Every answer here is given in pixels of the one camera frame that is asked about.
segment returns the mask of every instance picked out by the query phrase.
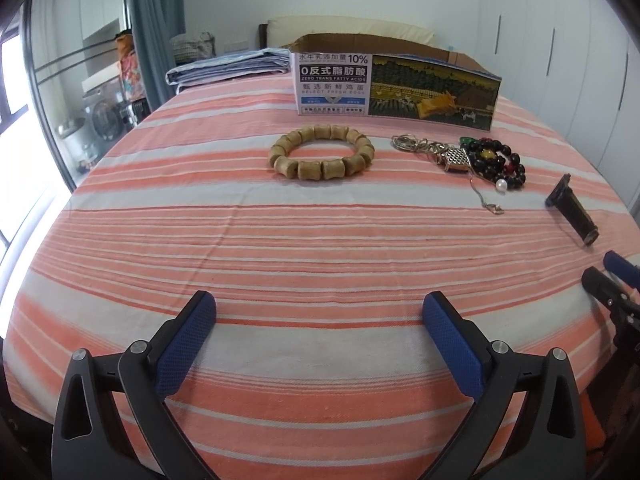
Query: key ring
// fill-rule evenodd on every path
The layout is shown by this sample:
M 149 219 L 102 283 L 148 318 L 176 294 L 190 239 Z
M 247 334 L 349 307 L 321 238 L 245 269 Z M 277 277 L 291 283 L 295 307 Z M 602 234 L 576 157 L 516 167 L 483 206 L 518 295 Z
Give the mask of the key ring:
M 427 153 L 428 155 L 439 155 L 451 147 L 444 142 L 429 142 L 427 139 L 417 139 L 407 134 L 391 137 L 391 145 L 401 152 Z

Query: blue curtain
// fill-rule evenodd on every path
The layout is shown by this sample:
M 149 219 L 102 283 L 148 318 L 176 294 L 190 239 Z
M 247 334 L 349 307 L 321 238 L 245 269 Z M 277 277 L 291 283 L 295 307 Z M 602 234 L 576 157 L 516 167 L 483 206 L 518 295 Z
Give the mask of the blue curtain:
M 184 0 L 127 0 L 127 5 L 146 98 L 155 110 L 175 95 L 164 75 L 175 67 L 169 39 L 186 31 Z

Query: white wardrobe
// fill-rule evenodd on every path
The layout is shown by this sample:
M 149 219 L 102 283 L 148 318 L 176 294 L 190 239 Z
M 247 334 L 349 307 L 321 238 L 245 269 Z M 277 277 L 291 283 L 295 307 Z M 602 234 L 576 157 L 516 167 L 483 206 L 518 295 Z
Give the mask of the white wardrobe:
M 640 54 L 605 0 L 481 0 L 474 57 L 636 204 Z

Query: bed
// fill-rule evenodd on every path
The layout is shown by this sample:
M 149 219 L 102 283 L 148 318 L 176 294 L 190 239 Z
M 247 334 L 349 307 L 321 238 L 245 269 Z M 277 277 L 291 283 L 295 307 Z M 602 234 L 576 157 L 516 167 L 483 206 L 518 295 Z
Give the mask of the bed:
M 345 123 L 376 148 L 370 170 L 329 182 L 268 168 L 279 135 Z M 503 98 L 491 136 L 527 167 L 498 196 L 390 145 L 395 134 L 457 142 L 473 130 L 393 118 L 296 114 L 290 75 L 188 89 L 127 134 L 71 197 L 31 264 L 4 366 L 14 402 L 52 421 L 73 350 L 148 339 L 197 289 L 218 323 L 168 406 L 222 479 L 415 479 L 465 416 L 420 324 L 441 290 L 489 340 L 564 348 L 583 390 L 612 353 L 607 312 L 580 286 L 615 250 L 640 263 L 625 205 L 555 132 Z M 346 155 L 312 144 L 300 156 Z M 563 173 L 600 227 L 585 248 L 543 202 Z M 154 460 L 116 399 L 143 463 Z M 514 423 L 515 397 L 490 449 Z

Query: cabinet handle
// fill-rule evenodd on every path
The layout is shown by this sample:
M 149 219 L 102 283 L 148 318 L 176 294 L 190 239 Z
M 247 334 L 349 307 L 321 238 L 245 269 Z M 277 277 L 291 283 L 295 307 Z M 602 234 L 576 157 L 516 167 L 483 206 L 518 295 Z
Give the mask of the cabinet handle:
M 495 35 L 494 56 L 498 54 L 498 43 L 500 42 L 500 26 L 502 25 L 502 15 L 498 16 L 498 33 Z
M 626 61 L 625 61 L 625 78 L 622 80 L 622 92 L 620 92 L 620 102 L 618 103 L 618 111 L 622 108 L 622 99 L 625 98 L 625 89 L 626 89 L 626 76 L 629 70 L 629 51 L 626 51 Z
M 549 63 L 546 65 L 546 76 L 549 77 L 549 72 L 551 71 L 551 59 L 554 56 L 554 45 L 556 44 L 556 28 L 554 27 L 554 32 L 551 35 L 551 50 L 549 51 Z

